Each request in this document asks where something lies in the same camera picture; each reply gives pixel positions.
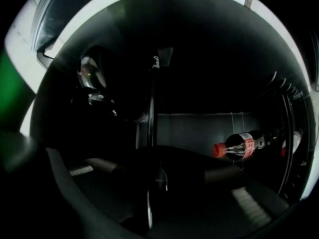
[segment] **red label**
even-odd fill
[[[255,141],[249,133],[240,133],[239,135],[244,139],[245,144],[245,155],[243,158],[249,157],[255,150]]]

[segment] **bottle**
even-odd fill
[[[298,129],[297,131],[294,132],[293,154],[296,152],[302,137],[303,137],[303,131],[301,129]],[[283,146],[281,149],[281,156],[285,157],[285,155],[286,155],[286,140],[283,142]]]
[[[215,144],[213,155],[216,158],[227,156],[233,160],[240,160],[251,156],[256,149],[262,149],[265,146],[265,135],[254,130],[249,133],[233,134],[225,143]]]

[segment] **bottle label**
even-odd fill
[[[245,144],[245,154],[243,158],[249,157],[255,150],[255,141],[249,133],[240,133],[239,135],[243,138]]]

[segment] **red bottle cap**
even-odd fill
[[[214,145],[213,150],[214,157],[224,157],[226,156],[226,145],[224,143],[217,143]]]

